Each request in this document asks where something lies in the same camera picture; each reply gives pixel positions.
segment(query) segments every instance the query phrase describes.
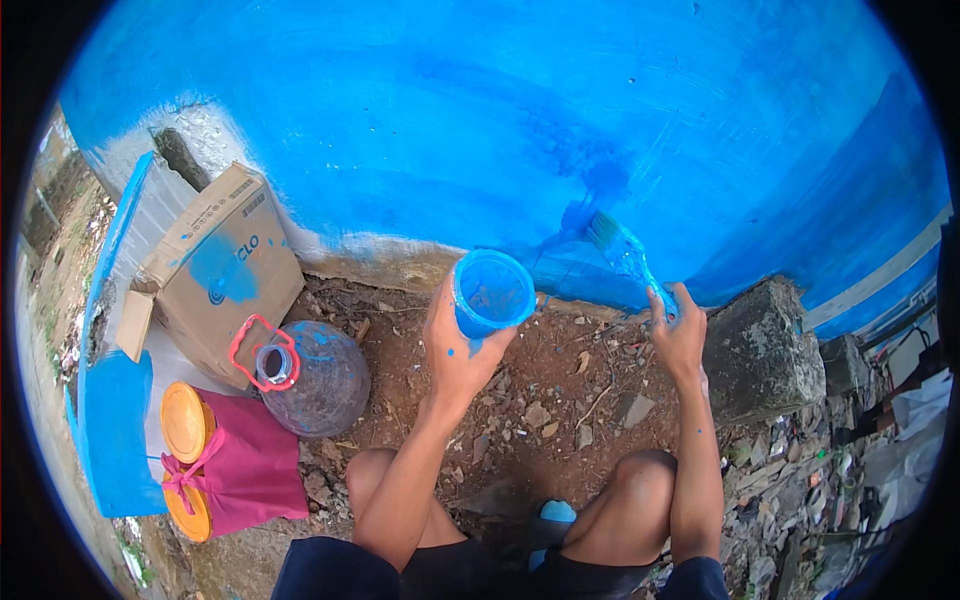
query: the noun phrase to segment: cardboard box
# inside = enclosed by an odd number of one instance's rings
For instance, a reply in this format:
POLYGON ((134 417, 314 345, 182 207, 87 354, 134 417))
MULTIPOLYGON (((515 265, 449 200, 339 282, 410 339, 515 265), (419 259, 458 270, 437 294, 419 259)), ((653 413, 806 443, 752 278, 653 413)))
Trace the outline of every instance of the cardboard box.
MULTIPOLYGON (((139 362, 152 314, 198 369, 242 390, 249 380, 229 361, 234 335, 252 314, 279 326, 303 284, 270 187, 234 162, 140 265, 116 344, 139 362)), ((237 361, 255 372, 252 350, 271 338, 265 327, 252 327, 237 361)))

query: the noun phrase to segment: paintbrush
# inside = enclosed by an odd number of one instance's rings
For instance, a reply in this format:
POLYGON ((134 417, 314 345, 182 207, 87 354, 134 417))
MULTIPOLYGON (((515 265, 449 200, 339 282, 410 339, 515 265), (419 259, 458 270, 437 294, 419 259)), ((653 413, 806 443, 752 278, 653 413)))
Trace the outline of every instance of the paintbrush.
POLYGON ((647 267, 646 251, 635 235, 617 223, 609 214, 598 210, 587 228, 587 236, 610 263, 615 273, 634 279, 644 289, 648 285, 654 289, 654 293, 663 299, 663 308, 668 322, 680 317, 680 310, 673 297, 660 287, 650 273, 647 267))

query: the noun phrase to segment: orange container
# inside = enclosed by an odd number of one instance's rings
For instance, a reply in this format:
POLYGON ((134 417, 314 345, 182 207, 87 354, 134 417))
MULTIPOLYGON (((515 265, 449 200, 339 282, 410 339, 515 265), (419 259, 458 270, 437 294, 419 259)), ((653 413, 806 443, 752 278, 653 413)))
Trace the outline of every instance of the orange container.
MULTIPOLYGON (((196 474, 202 475, 203 469, 197 469, 196 474)), ((163 481, 170 481, 170 473, 163 473, 163 481)), ((167 501, 167 510, 170 511, 170 517, 191 540, 207 541, 210 532, 213 531, 213 519, 210 516, 210 505, 206 502, 206 494, 190 486, 183 486, 183 491, 193 508, 193 515, 186 512, 183 500, 175 492, 164 490, 163 499, 167 501)))
POLYGON ((160 402, 160 430, 177 460, 196 463, 216 428, 213 411, 193 387, 182 381, 170 384, 160 402))

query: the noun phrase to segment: red plastic handle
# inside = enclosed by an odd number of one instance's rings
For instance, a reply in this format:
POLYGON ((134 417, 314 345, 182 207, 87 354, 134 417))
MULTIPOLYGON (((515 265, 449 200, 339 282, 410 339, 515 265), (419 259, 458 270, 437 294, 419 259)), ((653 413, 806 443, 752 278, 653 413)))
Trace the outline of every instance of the red plastic handle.
POLYGON ((242 327, 237 331, 236 335, 233 336, 233 342, 230 343, 230 364, 239 369, 247 376, 250 382, 260 389, 261 392, 271 392, 278 391, 282 392, 283 390, 289 390, 295 383, 297 383, 298 377, 300 377, 300 355, 297 354, 296 346, 294 345, 293 338, 286 334, 286 332, 281 329, 277 329, 273 325, 267 323, 267 320, 261 317, 260 315, 250 315, 247 318, 247 321, 243 324, 242 327), (243 342, 243 338, 247 335, 247 331, 251 328, 254 321, 260 321, 264 324, 265 327, 280 335, 287 342, 286 344, 278 344, 278 346, 284 346, 290 352, 290 358, 293 361, 293 369, 290 371, 290 376, 286 378, 282 383, 271 383, 267 381, 266 383, 261 384, 256 380, 256 377, 250 374, 246 367, 241 365, 236 361, 237 350, 240 349, 240 343, 243 342))

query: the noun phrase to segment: dark shorts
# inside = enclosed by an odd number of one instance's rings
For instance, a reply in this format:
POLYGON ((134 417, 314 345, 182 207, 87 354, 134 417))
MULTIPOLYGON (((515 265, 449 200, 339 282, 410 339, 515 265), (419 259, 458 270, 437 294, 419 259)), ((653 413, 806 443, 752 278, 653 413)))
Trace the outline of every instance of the dark shorts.
MULTIPOLYGON (((420 548, 403 569, 348 541, 294 540, 274 588, 274 600, 543 600, 629 598, 652 568, 571 561, 556 549, 532 573, 499 569, 476 540, 420 548)), ((727 598, 714 559, 690 559, 674 569, 660 600, 727 598)))
POLYGON ((501 572, 476 540, 419 548, 400 574, 401 600, 448 598, 629 597, 653 566, 606 566, 571 561, 551 549, 529 574, 501 572))

